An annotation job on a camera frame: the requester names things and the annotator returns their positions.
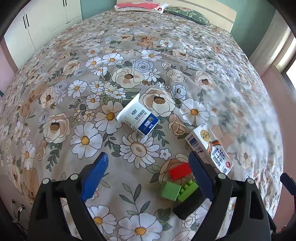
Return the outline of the beige curtain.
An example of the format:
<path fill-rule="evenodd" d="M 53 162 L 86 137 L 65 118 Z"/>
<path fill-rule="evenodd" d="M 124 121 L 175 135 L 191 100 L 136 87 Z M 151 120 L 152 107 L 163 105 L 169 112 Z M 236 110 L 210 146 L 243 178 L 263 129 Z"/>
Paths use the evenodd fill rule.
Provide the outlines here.
<path fill-rule="evenodd" d="M 269 67 L 283 71 L 295 55 L 295 36 L 287 22 L 276 11 L 266 34 L 249 58 L 259 76 Z"/>

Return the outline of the white blue yogurt cup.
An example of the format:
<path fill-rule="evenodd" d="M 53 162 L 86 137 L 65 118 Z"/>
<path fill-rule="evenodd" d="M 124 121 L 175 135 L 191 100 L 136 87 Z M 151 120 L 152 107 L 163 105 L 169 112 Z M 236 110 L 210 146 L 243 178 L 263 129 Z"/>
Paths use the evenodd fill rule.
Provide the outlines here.
<path fill-rule="evenodd" d="M 139 102 L 138 93 L 124 108 L 119 112 L 116 120 L 125 123 L 141 137 L 146 137 L 158 124 L 159 119 Z"/>

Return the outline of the green floral pillow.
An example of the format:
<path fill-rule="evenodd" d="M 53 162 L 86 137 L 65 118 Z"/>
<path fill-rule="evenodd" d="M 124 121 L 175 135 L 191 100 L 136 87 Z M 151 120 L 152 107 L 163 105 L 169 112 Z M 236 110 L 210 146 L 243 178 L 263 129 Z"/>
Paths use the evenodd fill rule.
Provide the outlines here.
<path fill-rule="evenodd" d="M 166 8 L 165 11 L 170 14 L 181 16 L 182 18 L 186 18 L 187 20 L 194 21 L 195 23 L 198 23 L 200 25 L 210 24 L 210 21 L 203 14 L 193 9 L 174 6 L 174 7 Z"/>

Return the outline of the green studded toy brick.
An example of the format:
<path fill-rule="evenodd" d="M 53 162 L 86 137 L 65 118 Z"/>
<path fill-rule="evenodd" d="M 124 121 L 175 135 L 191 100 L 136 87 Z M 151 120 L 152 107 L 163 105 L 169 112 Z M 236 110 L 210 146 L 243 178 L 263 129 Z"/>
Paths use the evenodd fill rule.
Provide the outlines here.
<path fill-rule="evenodd" d="M 189 180 L 178 193 L 178 201 L 184 202 L 190 195 L 192 195 L 199 188 L 198 184 L 192 179 Z"/>

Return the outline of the beige wooden headboard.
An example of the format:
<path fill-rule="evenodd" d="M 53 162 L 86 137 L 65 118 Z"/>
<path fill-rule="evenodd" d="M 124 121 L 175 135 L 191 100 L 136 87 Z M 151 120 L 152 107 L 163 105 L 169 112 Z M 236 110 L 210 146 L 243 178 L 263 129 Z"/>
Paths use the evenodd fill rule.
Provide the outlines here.
<path fill-rule="evenodd" d="M 231 32 L 234 21 L 236 19 L 237 12 L 230 7 L 222 4 L 219 1 L 155 1 L 158 3 L 168 3 L 169 7 L 180 6 L 196 10 L 203 14 L 209 21 L 210 24 L 220 27 L 227 32 Z"/>

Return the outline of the window with dark frame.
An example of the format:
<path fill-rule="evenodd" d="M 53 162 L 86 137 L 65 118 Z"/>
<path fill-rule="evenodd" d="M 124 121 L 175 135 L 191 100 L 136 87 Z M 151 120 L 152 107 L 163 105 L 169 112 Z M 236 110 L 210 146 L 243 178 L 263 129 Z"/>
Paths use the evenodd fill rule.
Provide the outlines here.
<path fill-rule="evenodd" d="M 275 67 L 295 96 L 295 36 L 287 39 L 275 61 Z"/>

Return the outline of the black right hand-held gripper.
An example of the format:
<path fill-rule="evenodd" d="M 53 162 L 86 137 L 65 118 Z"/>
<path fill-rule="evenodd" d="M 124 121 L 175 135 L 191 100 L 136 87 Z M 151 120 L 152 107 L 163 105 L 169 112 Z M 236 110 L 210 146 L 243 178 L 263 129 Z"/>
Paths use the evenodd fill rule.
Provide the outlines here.
<path fill-rule="evenodd" d="M 296 183 L 287 173 L 282 173 L 280 181 L 292 196 L 296 196 Z"/>

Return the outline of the white red milk carton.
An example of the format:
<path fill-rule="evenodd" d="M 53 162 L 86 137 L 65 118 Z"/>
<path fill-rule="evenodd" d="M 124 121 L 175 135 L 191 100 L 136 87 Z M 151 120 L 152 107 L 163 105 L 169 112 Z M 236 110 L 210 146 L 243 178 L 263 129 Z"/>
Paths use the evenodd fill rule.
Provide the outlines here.
<path fill-rule="evenodd" d="M 205 164 L 210 164 L 217 173 L 229 174 L 233 162 L 206 123 L 193 129 L 185 140 Z"/>

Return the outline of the red toy brick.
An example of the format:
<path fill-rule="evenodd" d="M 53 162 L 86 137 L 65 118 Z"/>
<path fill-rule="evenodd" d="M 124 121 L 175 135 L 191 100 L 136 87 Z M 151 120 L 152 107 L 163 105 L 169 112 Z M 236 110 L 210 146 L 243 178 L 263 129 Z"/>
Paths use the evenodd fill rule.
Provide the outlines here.
<path fill-rule="evenodd" d="M 169 170 L 171 179 L 173 181 L 182 179 L 188 175 L 192 174 L 191 168 L 189 166 L 189 163 L 182 163 L 172 169 Z"/>

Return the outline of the pink white pillow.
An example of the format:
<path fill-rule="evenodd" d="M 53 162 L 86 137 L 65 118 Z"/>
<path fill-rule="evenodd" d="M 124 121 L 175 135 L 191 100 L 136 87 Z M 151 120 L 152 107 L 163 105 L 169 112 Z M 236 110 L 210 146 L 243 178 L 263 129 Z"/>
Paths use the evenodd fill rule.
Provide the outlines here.
<path fill-rule="evenodd" d="M 158 3 L 155 1 L 127 1 L 116 4 L 114 9 L 116 11 L 147 11 L 162 14 L 168 7 L 168 3 Z"/>

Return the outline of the black cylinder roller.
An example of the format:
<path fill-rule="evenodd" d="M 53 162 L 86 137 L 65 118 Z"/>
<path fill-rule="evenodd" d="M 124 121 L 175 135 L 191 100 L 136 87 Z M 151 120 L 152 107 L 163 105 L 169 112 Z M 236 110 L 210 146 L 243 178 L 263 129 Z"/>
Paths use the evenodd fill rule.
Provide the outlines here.
<path fill-rule="evenodd" d="M 198 188 L 185 201 L 181 202 L 173 209 L 173 213 L 181 220 L 185 220 L 194 213 L 205 201 L 205 197 Z"/>

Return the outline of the white wardrobe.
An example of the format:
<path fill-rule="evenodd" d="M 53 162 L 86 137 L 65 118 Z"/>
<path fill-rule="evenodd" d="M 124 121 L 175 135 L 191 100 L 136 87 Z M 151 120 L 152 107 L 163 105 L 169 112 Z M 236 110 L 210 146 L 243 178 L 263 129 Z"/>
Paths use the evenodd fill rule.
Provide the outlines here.
<path fill-rule="evenodd" d="M 20 69 L 54 37 L 81 21 L 79 0 L 30 1 L 16 15 L 4 35 L 17 68 Z"/>

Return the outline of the floral bed quilt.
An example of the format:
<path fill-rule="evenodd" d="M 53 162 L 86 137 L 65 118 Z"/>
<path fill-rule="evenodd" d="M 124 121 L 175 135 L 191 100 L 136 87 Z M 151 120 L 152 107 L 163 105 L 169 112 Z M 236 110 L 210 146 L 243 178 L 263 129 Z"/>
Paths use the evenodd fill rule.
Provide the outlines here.
<path fill-rule="evenodd" d="M 158 119 L 141 137 L 117 115 L 137 95 Z M 190 240 L 210 202 L 185 220 L 159 196 L 188 161 L 185 137 L 206 123 L 252 178 L 271 216 L 283 171 L 280 127 L 266 88 L 231 34 L 168 13 L 105 11 L 36 52 L 1 99 L 1 188 L 31 209 L 44 178 L 79 173 L 101 152 L 106 176 L 86 202 L 107 240 Z"/>

